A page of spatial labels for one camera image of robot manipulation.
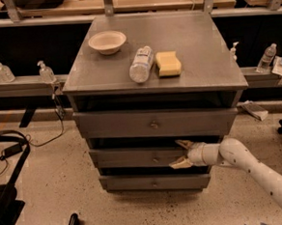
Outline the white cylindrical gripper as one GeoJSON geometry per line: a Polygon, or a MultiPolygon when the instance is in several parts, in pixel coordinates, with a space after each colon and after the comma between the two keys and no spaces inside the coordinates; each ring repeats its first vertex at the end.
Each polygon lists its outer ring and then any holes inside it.
{"type": "Polygon", "coordinates": [[[193,143],[190,140],[176,140],[175,143],[188,150],[184,155],[170,163],[174,169],[184,169],[194,166],[213,166],[222,161],[219,154],[220,145],[217,143],[206,144],[204,142],[193,143]]]}

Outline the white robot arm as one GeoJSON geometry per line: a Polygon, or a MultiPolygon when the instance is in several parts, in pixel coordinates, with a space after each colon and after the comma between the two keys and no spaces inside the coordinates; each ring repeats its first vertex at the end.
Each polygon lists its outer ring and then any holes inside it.
{"type": "Polygon", "coordinates": [[[232,166],[246,172],[282,209],[282,175],[262,163],[240,140],[225,138],[220,143],[176,140],[185,155],[170,163],[174,169],[199,166],[232,166]]]}

